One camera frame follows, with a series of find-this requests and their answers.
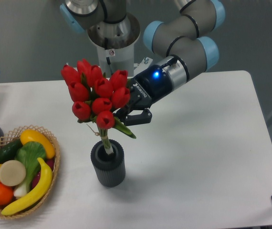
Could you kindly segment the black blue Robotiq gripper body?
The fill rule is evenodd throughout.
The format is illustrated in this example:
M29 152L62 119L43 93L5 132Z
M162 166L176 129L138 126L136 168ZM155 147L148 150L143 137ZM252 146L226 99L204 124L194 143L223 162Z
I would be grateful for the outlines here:
M151 66L130 79L130 100L115 116L124 117L134 110L150 108L152 104L173 91L173 83L166 66Z

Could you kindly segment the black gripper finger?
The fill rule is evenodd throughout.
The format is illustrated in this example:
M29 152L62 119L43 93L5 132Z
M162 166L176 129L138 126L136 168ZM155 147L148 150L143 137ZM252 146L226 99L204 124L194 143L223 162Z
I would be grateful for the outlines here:
M115 113L115 116L119 118L125 126L149 124L152 120L152 113L147 108L141 110L141 113L138 115L131 115L128 110L121 108Z

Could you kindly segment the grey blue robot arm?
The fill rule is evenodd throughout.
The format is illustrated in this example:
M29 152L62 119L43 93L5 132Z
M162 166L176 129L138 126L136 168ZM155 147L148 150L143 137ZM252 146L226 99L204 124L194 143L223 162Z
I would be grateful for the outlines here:
M207 34L225 19L217 0L178 0L178 18L154 21L141 32L123 0L66 0L60 12L77 33L87 32L106 74L128 70L131 99L117 117L125 125L151 121L149 108L219 60L219 50Z

